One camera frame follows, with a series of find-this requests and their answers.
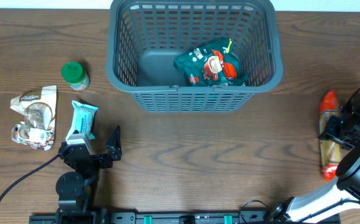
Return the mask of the teal toilet wipes pack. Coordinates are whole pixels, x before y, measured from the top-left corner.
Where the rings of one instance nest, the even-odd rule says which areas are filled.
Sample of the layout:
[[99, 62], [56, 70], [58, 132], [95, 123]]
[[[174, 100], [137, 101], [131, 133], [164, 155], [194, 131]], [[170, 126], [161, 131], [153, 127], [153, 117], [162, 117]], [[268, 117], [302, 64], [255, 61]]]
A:
[[86, 134], [90, 140], [95, 139], [91, 129], [95, 113], [99, 108], [75, 100], [72, 101], [72, 106], [74, 108], [72, 124], [65, 139], [68, 140], [75, 131]]

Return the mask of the green lid seasoning jar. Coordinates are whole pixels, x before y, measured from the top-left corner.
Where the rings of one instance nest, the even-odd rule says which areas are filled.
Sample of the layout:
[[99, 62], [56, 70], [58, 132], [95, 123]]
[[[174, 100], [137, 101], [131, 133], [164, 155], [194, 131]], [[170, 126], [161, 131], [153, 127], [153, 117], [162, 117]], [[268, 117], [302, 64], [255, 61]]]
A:
[[61, 74], [73, 90], [85, 90], [90, 84], [86, 70], [78, 62], [66, 63], [61, 69]]

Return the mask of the grey plastic basket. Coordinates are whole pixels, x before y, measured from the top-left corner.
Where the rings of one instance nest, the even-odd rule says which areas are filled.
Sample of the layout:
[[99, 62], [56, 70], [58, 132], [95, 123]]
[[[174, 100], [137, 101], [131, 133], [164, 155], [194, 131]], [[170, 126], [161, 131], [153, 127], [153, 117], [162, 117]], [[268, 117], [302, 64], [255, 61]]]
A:
[[283, 76], [268, 0], [114, 0], [106, 76], [146, 111], [229, 112]]

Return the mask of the green coffee bag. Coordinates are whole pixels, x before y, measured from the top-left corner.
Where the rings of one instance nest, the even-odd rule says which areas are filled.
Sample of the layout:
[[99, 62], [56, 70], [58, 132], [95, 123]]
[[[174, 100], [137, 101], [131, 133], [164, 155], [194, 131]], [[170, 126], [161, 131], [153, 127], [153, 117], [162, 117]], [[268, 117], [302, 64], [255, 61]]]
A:
[[219, 39], [178, 56], [173, 66], [191, 86], [244, 86], [239, 60], [233, 55], [234, 42]]

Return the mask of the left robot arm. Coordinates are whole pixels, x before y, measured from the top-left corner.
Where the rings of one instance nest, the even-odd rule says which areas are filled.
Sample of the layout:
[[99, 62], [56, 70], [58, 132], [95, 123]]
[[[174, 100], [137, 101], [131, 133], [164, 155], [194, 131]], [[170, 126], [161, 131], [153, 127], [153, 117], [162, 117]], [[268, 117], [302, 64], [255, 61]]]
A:
[[63, 174], [56, 183], [58, 224], [108, 224], [105, 208], [94, 206], [101, 169], [111, 168], [110, 153], [91, 155], [85, 144], [62, 143], [58, 156], [73, 170]]

